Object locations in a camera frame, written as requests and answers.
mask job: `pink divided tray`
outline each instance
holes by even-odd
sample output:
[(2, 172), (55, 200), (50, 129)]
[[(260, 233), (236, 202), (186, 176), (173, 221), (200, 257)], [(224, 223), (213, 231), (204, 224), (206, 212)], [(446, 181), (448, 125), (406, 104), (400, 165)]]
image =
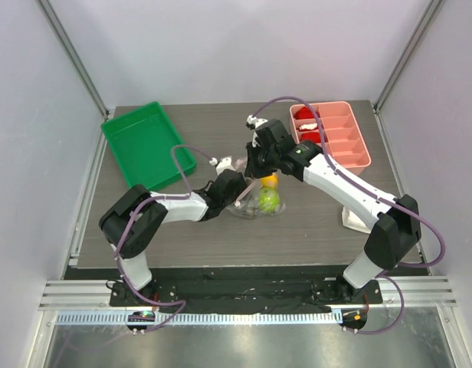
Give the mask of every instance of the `pink divided tray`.
[[(360, 174), (371, 164), (371, 156), (350, 105), (344, 101), (310, 103), (310, 105), (321, 117), (328, 152), (350, 172)], [(294, 119), (294, 114), (303, 107), (304, 105), (290, 107), (291, 133), (297, 143), (301, 141), (303, 135), (297, 127), (316, 122), (314, 119)]]

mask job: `gray tabletop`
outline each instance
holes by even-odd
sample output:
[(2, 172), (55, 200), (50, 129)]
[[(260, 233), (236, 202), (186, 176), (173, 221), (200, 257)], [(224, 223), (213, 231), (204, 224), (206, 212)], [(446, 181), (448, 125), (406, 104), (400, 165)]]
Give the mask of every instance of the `gray tabletop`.
[[(372, 185), (398, 194), (384, 143), (369, 101), (350, 101), (362, 131), (372, 164), (360, 175)], [(201, 147), (216, 157), (245, 157), (251, 138), (246, 117), (260, 103), (215, 103), (164, 106), (185, 143)], [(289, 120), (291, 103), (276, 103), (261, 117)], [(118, 107), (119, 116), (136, 107)], [(212, 166), (197, 156), (189, 177), (194, 188), (215, 177)], [(197, 267), (228, 265), (341, 265), (350, 263), (363, 249), (367, 235), (343, 227), (342, 206), (324, 192), (295, 178), (279, 175), (279, 193), (285, 212), (249, 220), (223, 211), (208, 222), (175, 222), (163, 225), (146, 249), (149, 266)], [(115, 267), (113, 253), (98, 228), (101, 215), (128, 189), (107, 147), (98, 179), (78, 267)], [(179, 181), (161, 190), (182, 193)], [(412, 250), (406, 261), (419, 261)]]

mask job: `green fruit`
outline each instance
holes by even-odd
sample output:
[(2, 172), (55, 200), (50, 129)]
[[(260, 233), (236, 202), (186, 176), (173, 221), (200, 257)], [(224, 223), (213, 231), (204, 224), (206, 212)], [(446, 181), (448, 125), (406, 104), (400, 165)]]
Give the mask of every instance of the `green fruit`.
[(280, 204), (279, 193), (275, 189), (260, 189), (260, 197), (258, 199), (260, 210), (266, 213), (274, 212)]

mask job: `wall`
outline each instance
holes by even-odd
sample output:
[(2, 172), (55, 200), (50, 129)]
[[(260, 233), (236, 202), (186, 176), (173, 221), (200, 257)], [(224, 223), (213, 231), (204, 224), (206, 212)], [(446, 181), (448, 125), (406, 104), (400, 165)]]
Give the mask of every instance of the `wall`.
[(25, 364), (100, 122), (37, 4), (0, 2), (0, 368)]
[[(472, 1), (445, 2), (383, 110), (408, 192), (447, 242), (449, 277), (472, 329)], [(424, 231), (428, 259), (438, 242)]]
[(106, 104), (376, 100), (428, 0), (53, 0)]

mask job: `yellow fruit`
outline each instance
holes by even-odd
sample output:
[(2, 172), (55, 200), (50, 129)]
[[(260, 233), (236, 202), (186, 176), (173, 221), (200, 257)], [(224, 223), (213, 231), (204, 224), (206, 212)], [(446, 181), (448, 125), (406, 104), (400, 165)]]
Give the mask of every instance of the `yellow fruit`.
[(261, 178), (260, 182), (264, 188), (276, 189), (279, 179), (277, 178), (277, 174), (274, 172), (270, 176), (265, 176), (264, 178)]

